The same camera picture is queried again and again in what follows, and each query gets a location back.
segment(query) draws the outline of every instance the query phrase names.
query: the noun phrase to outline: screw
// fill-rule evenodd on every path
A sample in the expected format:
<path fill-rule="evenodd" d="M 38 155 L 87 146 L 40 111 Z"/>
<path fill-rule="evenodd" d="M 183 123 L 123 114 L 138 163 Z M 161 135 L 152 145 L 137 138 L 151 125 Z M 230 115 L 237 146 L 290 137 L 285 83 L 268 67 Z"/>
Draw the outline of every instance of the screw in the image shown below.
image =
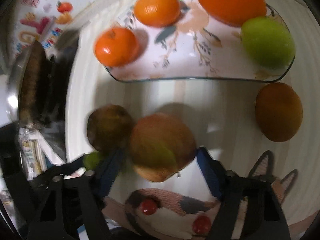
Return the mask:
<path fill-rule="evenodd" d="M 227 171 L 227 176 L 229 176 L 229 177 L 234 177 L 234 176 L 235 176 L 235 172 L 234 172 L 234 171 L 231 171 L 231 170 L 228 170 L 228 171 Z"/>
<path fill-rule="evenodd" d="M 94 175 L 94 171 L 86 171 L 86 172 L 84 173 L 84 175 L 85 175 L 86 177 L 91 177 L 91 176 Z"/>
<path fill-rule="evenodd" d="M 60 181 L 61 180 L 61 176 L 54 176 L 53 178 L 52 178 L 52 181 L 53 182 L 58 182 L 58 181 Z"/>

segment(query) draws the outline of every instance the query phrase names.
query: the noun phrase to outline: cherry tomato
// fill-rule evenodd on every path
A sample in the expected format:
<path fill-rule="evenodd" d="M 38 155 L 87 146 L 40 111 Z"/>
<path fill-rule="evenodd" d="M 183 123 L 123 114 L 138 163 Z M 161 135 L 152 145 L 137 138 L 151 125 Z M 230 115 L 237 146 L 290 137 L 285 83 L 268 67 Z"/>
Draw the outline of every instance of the cherry tomato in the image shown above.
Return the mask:
<path fill-rule="evenodd" d="M 58 1 L 58 4 L 57 4 L 58 12 L 60 12 L 60 13 L 70 12 L 70 11 L 72 11 L 72 9 L 73 9 L 73 6 L 71 3 Z"/>
<path fill-rule="evenodd" d="M 204 215 L 198 216 L 192 224 L 192 230 L 197 235 L 206 235 L 211 229 L 210 218 Z"/>
<path fill-rule="evenodd" d="M 139 210 L 146 216 L 154 214 L 158 209 L 158 204 L 151 198 L 146 198 L 141 202 Z"/>

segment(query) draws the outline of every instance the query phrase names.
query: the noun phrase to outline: striped table surface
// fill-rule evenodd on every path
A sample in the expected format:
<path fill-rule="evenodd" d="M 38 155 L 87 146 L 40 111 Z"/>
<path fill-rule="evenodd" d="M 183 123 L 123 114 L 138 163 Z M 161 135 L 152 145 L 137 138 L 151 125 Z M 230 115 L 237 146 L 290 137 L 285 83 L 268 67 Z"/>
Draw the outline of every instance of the striped table surface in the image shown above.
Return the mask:
<path fill-rule="evenodd" d="M 293 169 L 298 178 L 282 208 L 288 224 L 302 221 L 320 209 L 320 27 L 310 10 L 295 0 L 266 0 L 286 22 L 296 43 L 294 64 L 282 82 L 291 85 L 303 104 L 303 123 L 284 143 L 263 136 L 254 118 L 256 82 L 223 80 L 171 80 L 121 83 L 95 58 L 97 36 L 136 0 L 106 0 L 103 9 L 82 29 L 79 50 L 68 88 L 66 141 L 68 160 L 90 152 L 86 117 L 105 104 L 124 106 L 133 118 L 157 111 L 174 114 L 190 127 L 198 145 L 206 146 L 226 169 L 247 176 L 266 150 L 274 152 L 273 175 L 284 178 Z M 163 183 L 150 183 L 128 163 L 117 177 L 110 197 L 123 204 L 134 190 L 157 187 L 208 201 L 212 197 L 196 162 Z"/>

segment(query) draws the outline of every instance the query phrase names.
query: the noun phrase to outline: white floral plate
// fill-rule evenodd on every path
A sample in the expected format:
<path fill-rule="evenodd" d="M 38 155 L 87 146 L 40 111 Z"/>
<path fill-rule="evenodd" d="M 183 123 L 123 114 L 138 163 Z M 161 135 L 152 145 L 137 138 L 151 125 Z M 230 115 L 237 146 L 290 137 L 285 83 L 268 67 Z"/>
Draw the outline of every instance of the white floral plate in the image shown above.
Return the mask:
<path fill-rule="evenodd" d="M 282 79 L 290 65 L 277 70 L 263 68 L 249 58 L 241 43 L 241 28 L 210 17 L 198 0 L 181 0 L 182 17 L 175 25 L 153 28 L 140 23 L 133 6 L 115 25 L 132 29 L 142 44 L 140 57 L 124 67 L 106 67 L 118 81 L 163 79 L 241 79 L 274 82 Z M 268 4 L 267 17 L 286 26 Z"/>

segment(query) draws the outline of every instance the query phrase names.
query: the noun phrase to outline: cat illustration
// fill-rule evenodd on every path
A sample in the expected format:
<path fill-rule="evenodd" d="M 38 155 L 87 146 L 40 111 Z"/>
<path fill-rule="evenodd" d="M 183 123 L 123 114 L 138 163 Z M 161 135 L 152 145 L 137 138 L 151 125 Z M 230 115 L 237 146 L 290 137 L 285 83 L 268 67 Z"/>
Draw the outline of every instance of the cat illustration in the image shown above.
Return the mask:
<path fill-rule="evenodd" d="M 295 183 L 298 171 L 293 170 L 280 180 L 272 175 L 273 166 L 274 155 L 271 151 L 266 151 L 257 160 L 248 177 L 269 181 L 279 203 L 282 203 Z M 146 198 L 155 199 L 159 203 L 159 208 L 152 215 L 145 215 L 138 208 Z M 248 199 L 244 197 L 239 205 L 232 239 L 240 238 L 247 204 Z M 130 224 L 141 235 L 159 238 L 161 233 L 178 239 L 191 239 L 193 236 L 205 237 L 193 231 L 192 225 L 195 219 L 205 215 L 209 217 L 212 224 L 220 205 L 218 198 L 212 202 L 205 202 L 162 189 L 148 188 L 136 190 L 129 196 L 125 203 L 125 212 Z"/>

